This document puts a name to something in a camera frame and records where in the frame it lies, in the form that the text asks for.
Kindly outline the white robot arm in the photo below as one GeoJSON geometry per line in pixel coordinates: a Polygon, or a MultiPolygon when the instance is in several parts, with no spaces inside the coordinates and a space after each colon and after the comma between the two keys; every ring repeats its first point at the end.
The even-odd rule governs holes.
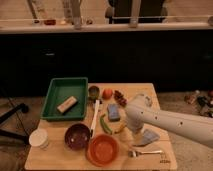
{"type": "Polygon", "coordinates": [[[127,102],[126,123],[133,133],[150,124],[213,148],[213,119],[160,110],[151,105],[151,99],[145,94],[138,94],[127,102]]]}

